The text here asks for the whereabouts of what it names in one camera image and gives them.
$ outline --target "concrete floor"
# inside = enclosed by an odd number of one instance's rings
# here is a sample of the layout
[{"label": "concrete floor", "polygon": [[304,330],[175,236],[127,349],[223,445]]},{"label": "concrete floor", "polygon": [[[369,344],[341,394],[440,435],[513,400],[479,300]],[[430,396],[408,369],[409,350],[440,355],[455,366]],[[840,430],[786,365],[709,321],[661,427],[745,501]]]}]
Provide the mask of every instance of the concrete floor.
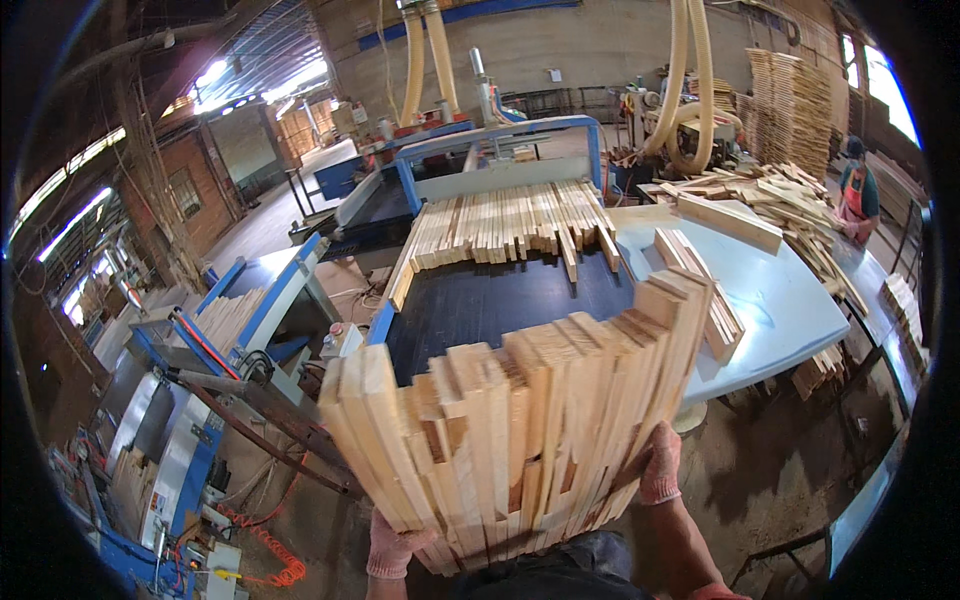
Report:
[{"label": "concrete floor", "polygon": [[[585,153],[586,140],[577,132],[555,133],[550,142],[540,146],[543,157]],[[289,188],[281,186],[267,192],[261,202],[211,251],[208,259],[220,265],[218,272],[232,264],[237,254],[253,257],[289,246],[286,229],[299,217]],[[351,260],[323,263],[317,275],[331,295],[365,284]],[[334,302],[345,319],[369,321],[371,311],[360,306],[355,297],[344,296]],[[852,358],[859,361],[869,348],[863,334],[856,327],[853,329],[846,345]],[[899,413],[891,408],[895,406],[895,396],[882,365],[879,363],[846,403],[850,415],[864,417],[869,423],[856,450],[873,464],[901,426]],[[827,525],[853,497],[849,484],[852,462],[844,451],[839,421],[834,412],[825,410],[831,390],[825,386],[806,402],[791,394],[793,387],[788,381],[780,383],[780,392],[779,399],[755,420],[739,417],[712,401],[704,424],[684,440],[680,471],[684,503],[728,582],[749,553]],[[756,405],[757,393],[753,389],[741,391],[732,395],[732,402],[747,409]],[[279,436],[277,432],[268,435],[271,440]],[[233,473],[230,493],[250,480],[267,460],[265,453],[233,431],[224,436],[220,454],[227,458]],[[258,485],[253,492],[244,492],[228,504],[250,515],[266,515],[279,502],[292,478],[291,469],[276,467],[265,493]],[[241,506],[248,493],[249,499]],[[306,576],[289,588],[247,583],[246,589],[252,598],[363,598],[369,518],[369,504],[346,501],[336,492],[301,478],[279,516],[265,527],[303,561]],[[634,583],[661,598],[669,597],[644,509],[632,505],[609,527],[622,533],[631,545]],[[242,573],[264,577],[283,568],[280,560],[250,533],[241,531],[234,543],[244,552]],[[812,565],[823,551],[822,544],[815,544],[798,556]],[[740,581],[736,591],[759,598],[775,571],[789,566],[785,558],[758,564]],[[413,561],[408,586],[412,598],[439,598],[445,597],[450,581],[429,575]]]}]

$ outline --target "white table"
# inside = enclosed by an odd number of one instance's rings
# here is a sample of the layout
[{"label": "white table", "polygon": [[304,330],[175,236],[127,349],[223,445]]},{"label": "white table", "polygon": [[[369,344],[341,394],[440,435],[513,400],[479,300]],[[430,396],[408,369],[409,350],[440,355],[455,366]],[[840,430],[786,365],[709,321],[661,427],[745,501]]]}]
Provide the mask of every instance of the white table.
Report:
[{"label": "white table", "polygon": [[[739,201],[719,201],[753,214]],[[776,255],[683,217],[634,218],[647,207],[610,210],[616,243],[637,281],[665,269],[654,228],[681,230],[730,297],[745,333],[730,362],[719,365],[704,341],[682,410],[799,365],[842,340],[850,324],[799,256],[780,243]]]}]

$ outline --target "worker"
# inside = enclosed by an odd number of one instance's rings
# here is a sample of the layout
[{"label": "worker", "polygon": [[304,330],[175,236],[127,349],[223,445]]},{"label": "worker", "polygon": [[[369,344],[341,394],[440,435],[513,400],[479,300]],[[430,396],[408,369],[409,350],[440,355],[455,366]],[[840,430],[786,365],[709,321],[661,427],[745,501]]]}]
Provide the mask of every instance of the worker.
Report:
[{"label": "worker", "polygon": [[844,234],[864,245],[880,225],[880,197],[859,137],[851,135],[847,140],[847,156],[850,163],[840,176],[840,202],[833,214],[840,220]]},{"label": "worker", "polygon": [[[731,592],[713,563],[707,543],[680,498],[680,436],[662,421],[637,461],[639,504],[646,507],[666,570],[670,597],[677,600],[747,600]],[[405,600],[403,581],[414,552],[430,544],[433,530],[396,534],[373,512],[367,600]],[[452,597],[465,600],[652,599],[630,583],[630,550],[615,532],[591,531],[555,544],[538,555],[523,555],[461,575]]]}]

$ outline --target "glove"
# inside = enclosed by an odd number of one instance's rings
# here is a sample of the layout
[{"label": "glove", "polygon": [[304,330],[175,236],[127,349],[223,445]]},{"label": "glove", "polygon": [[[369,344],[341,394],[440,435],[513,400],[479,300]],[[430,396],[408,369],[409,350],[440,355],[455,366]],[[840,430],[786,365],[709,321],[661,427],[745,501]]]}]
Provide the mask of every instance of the glove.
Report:
[{"label": "glove", "polygon": [[848,221],[843,224],[844,234],[851,239],[856,237],[856,234],[859,233],[859,231],[860,231],[860,227],[856,223],[851,223]]},{"label": "glove", "polygon": [[407,576],[407,565],[414,552],[429,545],[436,538],[437,532],[432,529],[394,533],[387,519],[380,511],[373,509],[367,574],[377,579],[403,579]]},{"label": "glove", "polygon": [[662,420],[640,450],[646,462],[640,476],[640,504],[654,506],[680,496],[677,471],[680,468],[680,440],[670,423]]}]

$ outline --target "orange apron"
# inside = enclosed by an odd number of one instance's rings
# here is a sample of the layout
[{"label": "orange apron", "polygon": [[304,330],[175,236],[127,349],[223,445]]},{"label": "orange apron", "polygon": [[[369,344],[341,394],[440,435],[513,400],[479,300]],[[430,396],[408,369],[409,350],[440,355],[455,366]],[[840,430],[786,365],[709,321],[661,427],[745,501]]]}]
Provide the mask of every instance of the orange apron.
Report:
[{"label": "orange apron", "polygon": [[[863,223],[867,221],[868,218],[863,214],[863,208],[860,204],[863,199],[863,186],[864,178],[860,175],[859,169],[854,169],[850,173],[850,180],[847,181],[847,187],[843,192],[843,202],[840,204],[840,218],[844,221],[849,221],[851,223]],[[853,182],[860,181],[860,189],[853,189]],[[870,237],[869,231],[858,231],[856,237],[853,239],[856,240],[858,244],[866,244],[867,239]]]}]

